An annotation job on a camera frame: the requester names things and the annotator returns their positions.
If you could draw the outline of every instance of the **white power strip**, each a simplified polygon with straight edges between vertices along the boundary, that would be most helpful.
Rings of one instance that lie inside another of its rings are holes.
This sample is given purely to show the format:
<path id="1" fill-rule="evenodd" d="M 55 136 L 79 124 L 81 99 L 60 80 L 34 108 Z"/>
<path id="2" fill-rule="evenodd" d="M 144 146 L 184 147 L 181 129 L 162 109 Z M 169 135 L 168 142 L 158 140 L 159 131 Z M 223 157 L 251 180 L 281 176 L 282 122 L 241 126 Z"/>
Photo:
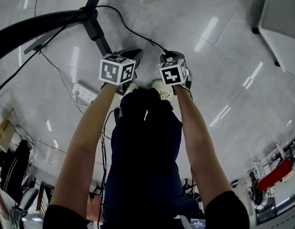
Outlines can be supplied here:
<path id="1" fill-rule="evenodd" d="M 77 82 L 74 84 L 72 93 L 76 94 L 77 92 L 77 97 L 84 100 L 85 102 L 88 102 L 89 104 L 91 104 L 91 102 L 94 101 L 98 96 L 98 93 L 95 90 L 82 82 Z"/>

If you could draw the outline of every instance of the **dark blue pants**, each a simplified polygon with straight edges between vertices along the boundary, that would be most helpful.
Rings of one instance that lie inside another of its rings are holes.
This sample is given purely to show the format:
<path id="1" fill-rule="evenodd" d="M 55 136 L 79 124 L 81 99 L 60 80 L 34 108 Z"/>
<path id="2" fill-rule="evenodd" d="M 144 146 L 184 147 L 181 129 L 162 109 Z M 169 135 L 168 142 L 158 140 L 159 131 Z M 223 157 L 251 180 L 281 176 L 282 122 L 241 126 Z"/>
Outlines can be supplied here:
<path id="1" fill-rule="evenodd" d="M 172 110 L 155 89 L 134 90 L 122 99 L 122 117 L 112 133 L 105 224 L 151 215 L 169 221 L 197 208 L 192 199 L 183 196 L 176 164 L 182 123 Z"/>

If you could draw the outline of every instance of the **shoe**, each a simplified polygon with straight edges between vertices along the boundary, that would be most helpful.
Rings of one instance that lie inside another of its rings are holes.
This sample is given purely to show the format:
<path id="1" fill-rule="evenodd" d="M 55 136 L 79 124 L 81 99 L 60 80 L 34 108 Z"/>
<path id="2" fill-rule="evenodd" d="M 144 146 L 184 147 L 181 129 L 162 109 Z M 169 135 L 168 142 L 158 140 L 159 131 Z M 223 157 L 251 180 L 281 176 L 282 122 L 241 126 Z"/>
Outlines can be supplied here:
<path id="1" fill-rule="evenodd" d="M 139 89 L 139 85 L 136 82 L 132 82 L 129 87 L 127 88 L 125 94 L 123 97 L 125 97 L 127 94 L 132 93 L 135 89 Z"/>
<path id="2" fill-rule="evenodd" d="M 164 85 L 162 80 L 154 81 L 152 88 L 157 90 L 161 100 L 170 101 L 173 97 L 173 88 L 171 86 Z"/>

